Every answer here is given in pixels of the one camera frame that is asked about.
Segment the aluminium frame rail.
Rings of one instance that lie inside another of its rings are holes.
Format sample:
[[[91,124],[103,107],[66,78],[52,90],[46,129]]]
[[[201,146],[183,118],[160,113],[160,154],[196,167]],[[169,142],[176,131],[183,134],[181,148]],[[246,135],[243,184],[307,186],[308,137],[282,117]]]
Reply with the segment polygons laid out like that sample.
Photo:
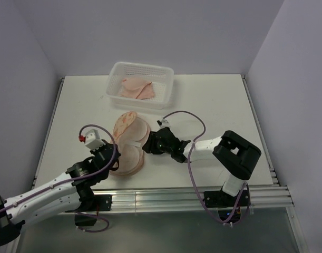
[[[109,213],[144,213],[202,211],[198,197],[192,188],[153,190],[94,190],[96,196],[111,195]],[[250,188],[252,208],[287,208],[294,205],[287,187]]]

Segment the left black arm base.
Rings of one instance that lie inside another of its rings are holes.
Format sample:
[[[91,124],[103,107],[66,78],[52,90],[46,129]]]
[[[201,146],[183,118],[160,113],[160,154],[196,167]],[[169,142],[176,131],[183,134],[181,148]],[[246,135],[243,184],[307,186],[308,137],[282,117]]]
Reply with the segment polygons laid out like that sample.
[[[94,201],[89,208],[77,210],[74,215],[74,223],[77,228],[86,229],[93,227],[97,221],[104,221],[105,218],[100,216],[101,212],[111,210],[112,195],[96,194]]]

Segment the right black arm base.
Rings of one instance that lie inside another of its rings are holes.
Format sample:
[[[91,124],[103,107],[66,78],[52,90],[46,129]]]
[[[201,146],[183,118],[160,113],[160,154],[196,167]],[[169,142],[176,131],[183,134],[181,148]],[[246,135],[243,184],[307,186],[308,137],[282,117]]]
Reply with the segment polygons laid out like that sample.
[[[229,218],[236,204],[237,196],[232,197],[223,191],[205,191],[203,202],[207,208],[225,208],[218,211],[218,216],[222,221]],[[228,225],[234,225],[244,220],[250,213],[250,194],[249,190],[243,190],[237,202],[237,207],[232,217],[228,220]]]

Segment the peach pink bra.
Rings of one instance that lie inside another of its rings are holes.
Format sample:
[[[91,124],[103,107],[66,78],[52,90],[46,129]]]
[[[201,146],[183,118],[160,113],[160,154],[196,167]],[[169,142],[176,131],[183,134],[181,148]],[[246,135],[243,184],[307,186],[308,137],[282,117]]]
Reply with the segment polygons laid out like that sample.
[[[139,77],[123,79],[121,87],[119,95],[124,98],[145,100],[155,97],[152,82]]]

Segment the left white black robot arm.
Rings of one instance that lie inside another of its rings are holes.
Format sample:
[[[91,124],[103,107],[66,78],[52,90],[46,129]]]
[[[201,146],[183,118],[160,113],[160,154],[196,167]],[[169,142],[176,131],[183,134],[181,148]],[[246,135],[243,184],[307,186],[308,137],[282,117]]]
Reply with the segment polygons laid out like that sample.
[[[0,246],[30,225],[61,212],[95,211],[100,206],[92,186],[119,166],[118,146],[107,143],[52,181],[16,197],[0,196]]]

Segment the white perforated plastic basket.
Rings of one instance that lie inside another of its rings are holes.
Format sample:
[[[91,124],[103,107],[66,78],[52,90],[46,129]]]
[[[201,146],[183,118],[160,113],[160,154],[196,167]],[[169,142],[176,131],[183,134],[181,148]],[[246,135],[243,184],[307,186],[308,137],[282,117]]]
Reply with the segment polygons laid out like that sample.
[[[168,67],[117,62],[108,79],[106,94],[118,104],[163,109],[170,101],[174,71]]]

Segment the peach floral laundry bag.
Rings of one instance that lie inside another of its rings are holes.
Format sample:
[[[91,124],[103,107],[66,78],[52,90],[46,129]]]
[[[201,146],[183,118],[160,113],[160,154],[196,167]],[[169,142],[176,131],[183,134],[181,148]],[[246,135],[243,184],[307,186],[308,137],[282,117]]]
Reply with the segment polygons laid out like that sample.
[[[147,142],[150,126],[135,111],[123,113],[116,121],[112,135],[120,153],[115,176],[131,176],[144,164],[142,147]]]

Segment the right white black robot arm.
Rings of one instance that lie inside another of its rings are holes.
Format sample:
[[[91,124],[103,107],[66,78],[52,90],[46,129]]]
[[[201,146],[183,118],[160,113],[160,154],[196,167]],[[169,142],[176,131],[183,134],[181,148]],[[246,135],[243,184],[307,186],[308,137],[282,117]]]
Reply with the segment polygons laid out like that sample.
[[[220,192],[221,202],[232,205],[248,181],[261,156],[260,149],[234,131],[203,141],[180,140],[169,127],[150,132],[142,150],[148,154],[168,154],[178,163],[216,159],[229,172]]]

